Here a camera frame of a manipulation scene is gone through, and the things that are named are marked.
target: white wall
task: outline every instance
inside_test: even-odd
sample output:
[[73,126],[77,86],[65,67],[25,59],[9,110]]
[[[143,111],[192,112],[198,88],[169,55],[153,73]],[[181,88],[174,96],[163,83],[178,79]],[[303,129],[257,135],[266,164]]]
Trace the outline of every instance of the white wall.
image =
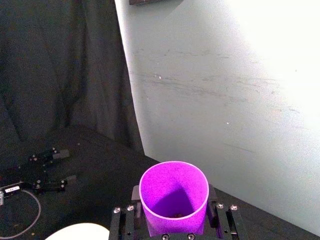
[[320,236],[319,1],[116,0],[146,155]]

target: black cloth backdrop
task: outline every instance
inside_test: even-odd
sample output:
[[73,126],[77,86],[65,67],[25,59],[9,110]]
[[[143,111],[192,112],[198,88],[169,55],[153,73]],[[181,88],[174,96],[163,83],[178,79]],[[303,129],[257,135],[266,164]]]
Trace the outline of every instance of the black cloth backdrop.
[[0,151],[84,125],[143,152],[114,0],[1,0],[0,30]]

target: bolt head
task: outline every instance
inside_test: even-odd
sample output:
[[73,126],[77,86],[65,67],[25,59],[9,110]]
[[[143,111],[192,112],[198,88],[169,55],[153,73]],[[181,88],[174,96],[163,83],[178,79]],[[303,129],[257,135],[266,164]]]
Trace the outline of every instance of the bolt head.
[[121,208],[120,208],[120,207],[115,207],[114,210],[113,210],[113,212],[114,212],[115,214],[119,213],[120,211],[121,211]]
[[189,233],[188,234],[188,239],[189,240],[194,240],[196,238],[196,236],[193,233]]
[[215,205],[218,209],[223,209],[225,206],[222,203],[217,203]]
[[237,205],[231,205],[230,209],[233,211],[237,211],[238,210],[238,206]]
[[126,208],[128,211],[132,211],[133,209],[135,209],[135,207],[133,205],[129,205],[127,208]]
[[163,234],[161,239],[162,240],[169,240],[169,235],[168,234]]

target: gray cable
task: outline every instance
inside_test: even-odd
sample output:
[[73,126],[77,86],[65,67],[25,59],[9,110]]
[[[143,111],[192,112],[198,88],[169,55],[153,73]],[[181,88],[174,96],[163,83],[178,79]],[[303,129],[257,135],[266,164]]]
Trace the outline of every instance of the gray cable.
[[19,237],[20,235],[22,235],[22,234],[24,234],[26,231],[28,231],[30,228],[32,228],[32,227],[36,224],[36,222],[38,221],[38,219],[39,219],[39,217],[40,217],[40,214],[41,214],[41,204],[40,204],[38,198],[37,198],[35,195],[33,195],[31,192],[27,191],[27,190],[21,190],[21,191],[29,194],[31,197],[34,198],[34,200],[36,201],[36,203],[38,204],[38,207],[39,207],[38,215],[36,216],[36,218],[35,218],[35,220],[33,221],[33,223],[32,223],[30,226],[28,226],[25,230],[23,230],[22,232],[20,232],[20,233],[18,233],[18,234],[16,234],[16,235],[13,235],[13,236],[0,236],[0,239],[14,239],[14,238],[16,238],[16,237]]

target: black bracket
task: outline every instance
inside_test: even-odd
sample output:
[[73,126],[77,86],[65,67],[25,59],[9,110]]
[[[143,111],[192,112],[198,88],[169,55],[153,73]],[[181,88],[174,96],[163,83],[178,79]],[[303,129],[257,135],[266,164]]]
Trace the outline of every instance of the black bracket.
[[39,154],[33,154],[21,166],[8,168],[0,171],[0,194],[4,203],[7,198],[20,190],[28,189],[37,194],[44,192],[63,192],[69,180],[74,180],[75,175],[58,181],[48,180],[47,169],[60,159],[69,157],[67,149],[57,150],[52,147],[50,150]]
[[139,188],[132,191],[132,204],[126,208],[115,207],[112,210],[109,240],[248,240],[240,208],[237,205],[226,206],[218,202],[215,189],[210,186],[206,215],[209,224],[206,228],[215,229],[215,235],[196,235],[189,233],[164,233],[150,237],[143,208],[139,198]]

